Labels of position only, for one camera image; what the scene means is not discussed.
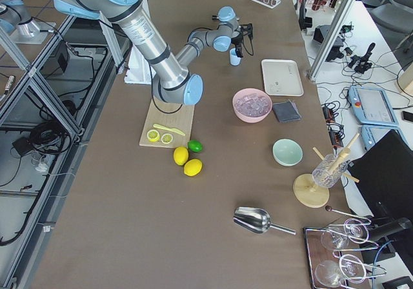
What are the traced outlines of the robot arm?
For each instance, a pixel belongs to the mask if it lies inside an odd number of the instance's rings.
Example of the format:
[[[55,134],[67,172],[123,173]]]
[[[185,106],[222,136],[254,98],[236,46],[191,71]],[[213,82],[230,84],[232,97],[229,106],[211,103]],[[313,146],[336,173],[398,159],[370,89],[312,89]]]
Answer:
[[[15,30],[25,38],[35,37],[40,27],[22,0],[1,0],[1,28],[12,34]]]
[[[54,6],[64,14],[84,19],[97,20],[103,15],[119,25],[155,70],[154,95],[165,103],[198,103],[203,80],[190,73],[187,66],[208,46],[226,52],[241,31],[233,8],[224,6],[217,15],[217,29],[191,33],[185,46],[174,55],[144,11],[143,0],[54,0]]]

